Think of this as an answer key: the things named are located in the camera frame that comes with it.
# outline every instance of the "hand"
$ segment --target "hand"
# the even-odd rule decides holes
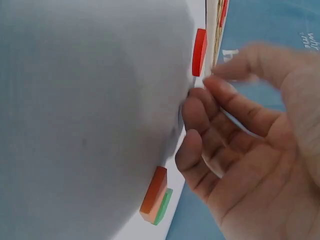
[[[213,73],[182,108],[187,134],[176,165],[187,184],[227,240],[319,240],[320,58],[258,44]],[[287,113],[224,81],[252,74],[280,89]]]

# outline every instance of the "green block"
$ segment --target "green block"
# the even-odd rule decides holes
[[[172,192],[173,192],[173,190],[171,188],[166,189],[165,194],[162,199],[162,202],[161,202],[161,205],[160,205],[160,208],[159,208],[159,211],[156,214],[153,225],[157,226],[161,222],[161,220],[164,218],[169,201],[170,201],[170,198],[171,198],[171,195],[172,195]]]

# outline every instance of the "finger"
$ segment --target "finger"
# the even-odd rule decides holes
[[[205,203],[219,181],[201,157],[202,140],[196,130],[189,130],[175,156],[175,163],[190,189]]]
[[[182,107],[182,116],[186,129],[195,129],[201,134],[202,157],[208,167],[221,178],[236,162],[236,160],[239,159],[239,154],[234,152],[230,147],[226,148],[224,139],[222,139],[216,128],[210,125],[205,107],[198,98],[188,97]],[[227,130],[228,124],[225,122],[221,122],[220,124],[222,126],[226,125],[225,133],[231,132],[230,130]],[[233,127],[238,128],[234,123],[232,123],[230,128]]]
[[[202,133],[203,151],[208,158],[221,146],[246,153],[258,141],[233,123],[207,90],[193,88],[189,91],[189,97],[193,100],[188,99],[182,108],[185,126]]]
[[[227,63],[217,65],[212,72],[225,80],[245,80],[249,74],[255,74],[279,89],[286,76],[315,58],[312,53],[256,43],[245,47]]]
[[[219,178],[222,178],[225,173],[239,161],[241,155],[229,147],[221,147],[218,148],[211,157],[204,155],[202,155],[202,157],[209,169]]]
[[[264,108],[247,99],[217,76],[212,75],[203,83],[224,110],[258,136],[266,137],[273,123],[281,116],[281,112]]]

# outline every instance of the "orange block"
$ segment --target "orange block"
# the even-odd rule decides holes
[[[207,50],[207,33],[205,29],[198,28],[196,31],[193,56],[192,56],[192,75],[199,77]]]
[[[155,222],[166,190],[167,169],[162,166],[157,166],[140,207],[140,214],[145,221],[152,224]]]

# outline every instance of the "blue fabric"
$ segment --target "blue fabric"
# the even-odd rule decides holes
[[[224,61],[222,50],[240,49],[257,41],[318,51],[319,0],[229,1],[219,63]],[[265,107],[285,111],[279,92],[267,83],[261,81],[234,85],[249,99]],[[208,208],[185,185],[166,239],[223,240],[224,237]]]

